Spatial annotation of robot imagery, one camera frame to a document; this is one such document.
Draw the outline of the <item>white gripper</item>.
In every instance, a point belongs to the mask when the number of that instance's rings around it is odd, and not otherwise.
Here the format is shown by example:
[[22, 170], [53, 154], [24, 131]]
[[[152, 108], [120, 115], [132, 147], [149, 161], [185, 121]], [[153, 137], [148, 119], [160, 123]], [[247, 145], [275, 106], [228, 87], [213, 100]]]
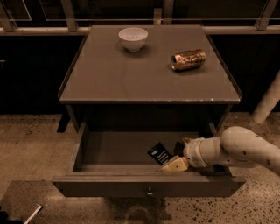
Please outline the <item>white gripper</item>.
[[184, 172], [188, 169], [189, 165], [195, 168], [207, 167], [207, 163], [201, 156], [200, 146], [203, 137], [200, 138], [183, 138], [185, 145], [183, 149], [184, 157], [175, 156], [167, 163], [163, 164], [161, 170], [163, 172]]

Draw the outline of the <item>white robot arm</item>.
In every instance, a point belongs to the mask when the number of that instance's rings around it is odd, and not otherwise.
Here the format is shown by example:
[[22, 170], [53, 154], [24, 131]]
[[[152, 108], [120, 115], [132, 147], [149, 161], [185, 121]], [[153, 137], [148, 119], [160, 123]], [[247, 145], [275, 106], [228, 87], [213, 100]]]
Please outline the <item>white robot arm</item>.
[[184, 137], [183, 142], [183, 156], [174, 156], [164, 163], [162, 172], [184, 172], [190, 166], [204, 168], [210, 165], [261, 165], [280, 175], [280, 148], [250, 129], [233, 126], [225, 129], [220, 136]]

